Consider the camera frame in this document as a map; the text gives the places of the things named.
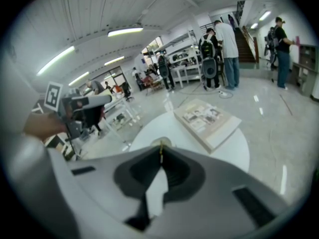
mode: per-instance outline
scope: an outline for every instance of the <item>man in white shirt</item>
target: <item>man in white shirt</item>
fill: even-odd
[[[223,45],[223,56],[225,63],[226,77],[229,90],[238,88],[239,85],[239,60],[233,28],[229,24],[215,21],[216,38],[218,43]]]

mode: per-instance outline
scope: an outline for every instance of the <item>cap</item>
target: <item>cap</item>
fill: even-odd
[[[283,19],[282,18],[280,18],[280,17],[276,17],[276,20],[275,20],[275,22],[277,23],[277,22],[283,22]]]

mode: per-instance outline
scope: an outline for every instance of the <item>white shirt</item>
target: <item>white shirt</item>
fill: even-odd
[[[219,23],[215,25],[216,38],[218,41],[223,41],[224,58],[237,58],[238,48],[235,39],[235,33],[231,25]]]
[[[133,78],[136,80],[135,74],[138,74],[138,71],[137,71],[137,70],[133,70],[133,72],[132,72],[132,76],[133,76]]]

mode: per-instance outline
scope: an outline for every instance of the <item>stair railing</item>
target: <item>stair railing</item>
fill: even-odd
[[[237,10],[235,13],[235,18],[237,20],[238,25],[240,24],[241,15],[243,14],[245,1],[238,1],[237,2]]]
[[[251,49],[251,52],[253,53],[253,56],[255,58],[256,63],[259,63],[259,52],[258,52],[258,43],[257,38],[252,37],[245,26],[242,28],[242,32],[244,34],[244,37],[249,45],[249,48]]]

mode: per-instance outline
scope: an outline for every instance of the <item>man in black shirt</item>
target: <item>man in black shirt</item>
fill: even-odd
[[[115,85],[113,87],[110,87],[109,83],[107,81],[105,81],[105,89],[110,90],[111,94],[114,93],[114,91],[113,91],[114,87],[115,87]]]
[[[294,41],[290,41],[285,31],[282,29],[283,20],[280,17],[276,17],[276,27],[275,27],[275,37],[278,41],[277,57],[278,57],[278,81],[277,86],[279,88],[288,89],[285,86],[286,78],[289,72],[290,57],[289,57],[289,47],[294,45]]]
[[[212,44],[214,45],[214,48],[215,48],[215,61],[216,61],[216,65],[217,65],[217,68],[218,68],[218,63],[217,63],[217,56],[220,55],[220,59],[222,59],[221,57],[221,53],[220,53],[220,48],[218,47],[218,41],[216,39],[216,36],[215,36],[215,31],[212,29],[212,28],[208,28],[206,30],[206,34],[204,35],[204,39],[206,40],[208,38],[208,36],[211,35],[211,38],[210,38],[210,41],[212,42]],[[199,50],[200,50],[200,46],[201,46],[201,39],[199,40],[199,44],[198,44],[198,47],[199,47]],[[219,78],[218,78],[218,71],[216,72],[216,75],[214,77],[214,82],[215,82],[215,89],[219,89],[220,88],[220,85],[219,85]],[[207,87],[209,89],[211,89],[211,79],[207,78]]]

